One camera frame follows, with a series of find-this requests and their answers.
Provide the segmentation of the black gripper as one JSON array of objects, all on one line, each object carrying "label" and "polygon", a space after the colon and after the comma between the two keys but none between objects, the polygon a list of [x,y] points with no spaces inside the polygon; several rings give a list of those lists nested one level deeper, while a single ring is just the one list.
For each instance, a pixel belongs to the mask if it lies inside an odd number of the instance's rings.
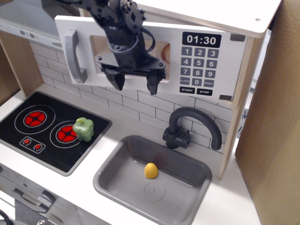
[{"label": "black gripper", "polygon": [[160,56],[161,43],[149,36],[137,37],[129,46],[107,42],[95,59],[115,89],[123,89],[125,75],[143,76],[150,94],[155,95],[161,79],[167,77],[166,63]]}]

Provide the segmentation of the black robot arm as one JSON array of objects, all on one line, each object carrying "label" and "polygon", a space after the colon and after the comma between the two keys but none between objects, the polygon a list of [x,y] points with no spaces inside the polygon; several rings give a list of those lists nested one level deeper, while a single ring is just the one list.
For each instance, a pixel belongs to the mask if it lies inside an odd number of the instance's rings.
[{"label": "black robot arm", "polygon": [[153,35],[143,27],[146,19],[143,9],[132,0],[61,0],[59,3],[88,11],[104,30],[116,64],[112,64],[109,55],[99,56],[98,61],[115,89],[123,89],[126,75],[135,75],[147,79],[151,95],[157,93],[160,81],[167,75],[166,64],[149,53],[155,48],[155,40],[146,48],[143,35]]}]

